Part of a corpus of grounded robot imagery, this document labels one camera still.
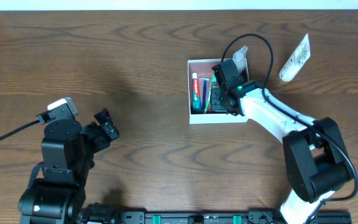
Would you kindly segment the green white toothbrush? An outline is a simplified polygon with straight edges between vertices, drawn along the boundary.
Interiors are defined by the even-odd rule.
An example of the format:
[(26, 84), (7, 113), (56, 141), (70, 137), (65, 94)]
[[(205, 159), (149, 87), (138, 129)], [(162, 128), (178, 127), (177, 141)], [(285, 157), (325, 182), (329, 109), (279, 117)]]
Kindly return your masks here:
[(209, 79), (209, 87), (208, 87), (208, 94), (207, 99), (206, 99), (206, 104), (205, 104), (205, 108), (204, 108), (204, 114), (206, 114), (208, 112), (209, 109), (209, 104), (211, 101), (211, 92), (212, 92), (212, 87), (214, 86), (214, 83), (216, 83), (216, 77), (215, 75), (213, 75), (210, 79)]

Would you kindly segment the clear foam soap pump bottle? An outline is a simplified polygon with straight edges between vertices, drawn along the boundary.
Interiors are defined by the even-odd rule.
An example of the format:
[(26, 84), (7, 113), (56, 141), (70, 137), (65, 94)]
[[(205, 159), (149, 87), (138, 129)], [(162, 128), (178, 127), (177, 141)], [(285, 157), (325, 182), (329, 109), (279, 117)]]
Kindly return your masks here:
[(234, 53), (232, 60), (237, 67), (237, 71), (242, 73), (247, 68), (246, 53), (248, 46), (244, 45), (240, 50)]

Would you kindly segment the Colgate toothpaste tube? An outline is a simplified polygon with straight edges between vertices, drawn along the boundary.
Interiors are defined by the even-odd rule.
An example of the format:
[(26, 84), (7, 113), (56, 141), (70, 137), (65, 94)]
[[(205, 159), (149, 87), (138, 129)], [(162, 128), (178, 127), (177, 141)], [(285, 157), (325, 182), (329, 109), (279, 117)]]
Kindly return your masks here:
[(192, 73), (192, 107), (194, 114), (200, 114), (202, 111), (201, 97), (200, 97), (200, 80), (196, 72)]

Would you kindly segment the blue disposable razor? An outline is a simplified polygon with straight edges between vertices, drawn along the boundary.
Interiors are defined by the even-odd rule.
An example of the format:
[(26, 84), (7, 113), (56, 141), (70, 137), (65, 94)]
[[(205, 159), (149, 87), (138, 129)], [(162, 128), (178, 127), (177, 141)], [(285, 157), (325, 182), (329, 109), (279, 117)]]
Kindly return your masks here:
[(207, 78), (207, 77), (201, 77), (200, 80), (203, 82), (203, 94), (202, 94), (202, 110), (203, 113), (206, 114), (207, 113), (207, 97), (209, 96), (208, 92), (209, 92), (209, 87), (211, 84), (211, 79)]

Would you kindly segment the white box pink interior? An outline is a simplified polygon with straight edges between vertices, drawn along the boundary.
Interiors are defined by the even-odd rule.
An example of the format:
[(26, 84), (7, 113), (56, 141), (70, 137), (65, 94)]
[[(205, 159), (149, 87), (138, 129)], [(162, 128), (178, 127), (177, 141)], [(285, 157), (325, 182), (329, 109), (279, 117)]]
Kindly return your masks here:
[(188, 104), (189, 104), (189, 123), (190, 124), (219, 124), (219, 123), (246, 123), (246, 116), (234, 116), (226, 113), (215, 113), (211, 108), (206, 114), (197, 114), (193, 112), (193, 81), (192, 74), (197, 73), (198, 78), (211, 78), (213, 76), (212, 67), (219, 64), (220, 59), (201, 59), (187, 61), (188, 76)]

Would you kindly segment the white lotion tube gold cap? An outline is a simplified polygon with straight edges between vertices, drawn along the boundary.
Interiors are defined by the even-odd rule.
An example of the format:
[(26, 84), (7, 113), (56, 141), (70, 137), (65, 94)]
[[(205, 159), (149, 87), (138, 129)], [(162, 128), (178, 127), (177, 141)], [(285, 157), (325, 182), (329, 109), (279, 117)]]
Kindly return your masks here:
[(291, 82), (311, 56), (309, 35), (306, 34), (278, 74), (280, 83)]

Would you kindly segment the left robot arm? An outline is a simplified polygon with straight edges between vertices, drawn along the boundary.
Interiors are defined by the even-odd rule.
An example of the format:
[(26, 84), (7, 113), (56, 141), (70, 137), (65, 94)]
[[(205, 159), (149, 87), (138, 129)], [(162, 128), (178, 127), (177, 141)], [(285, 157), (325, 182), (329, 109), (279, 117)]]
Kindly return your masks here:
[(119, 131), (107, 109), (82, 126), (67, 105), (37, 115), (46, 125), (41, 143), (43, 161), (30, 175), (18, 209), (21, 223), (79, 223), (94, 155), (110, 146)]

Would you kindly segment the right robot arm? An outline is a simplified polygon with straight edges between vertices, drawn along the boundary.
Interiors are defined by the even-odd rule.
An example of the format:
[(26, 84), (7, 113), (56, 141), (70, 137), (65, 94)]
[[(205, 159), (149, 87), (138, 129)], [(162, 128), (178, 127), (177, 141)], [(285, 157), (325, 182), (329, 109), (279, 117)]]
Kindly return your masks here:
[(265, 83), (247, 80), (247, 70), (230, 59), (212, 68), (220, 103), (233, 115), (259, 123), (283, 144), (291, 192), (279, 212), (284, 223), (312, 221), (333, 194), (353, 180), (351, 199), (358, 191), (358, 176), (337, 123), (305, 116), (274, 97)]

